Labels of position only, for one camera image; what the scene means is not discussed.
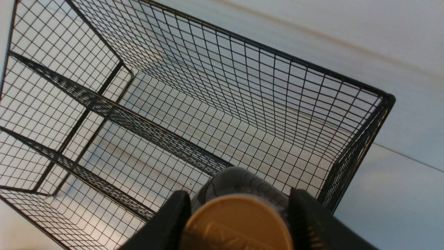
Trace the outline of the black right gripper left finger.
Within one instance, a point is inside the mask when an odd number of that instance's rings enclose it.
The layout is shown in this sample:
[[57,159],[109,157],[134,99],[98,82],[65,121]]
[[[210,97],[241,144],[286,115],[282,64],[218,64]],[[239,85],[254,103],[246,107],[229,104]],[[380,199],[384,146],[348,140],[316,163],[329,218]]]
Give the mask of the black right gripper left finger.
[[120,250],[177,250],[182,232],[191,217],[190,196],[175,191],[165,204]]

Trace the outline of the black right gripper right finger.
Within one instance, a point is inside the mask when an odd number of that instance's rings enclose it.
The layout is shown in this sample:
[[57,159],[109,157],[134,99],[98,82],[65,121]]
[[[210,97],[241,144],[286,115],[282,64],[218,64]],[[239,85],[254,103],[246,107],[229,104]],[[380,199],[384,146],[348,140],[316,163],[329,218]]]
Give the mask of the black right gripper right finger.
[[375,250],[372,244],[336,219],[308,192],[292,189],[289,225],[295,250]]

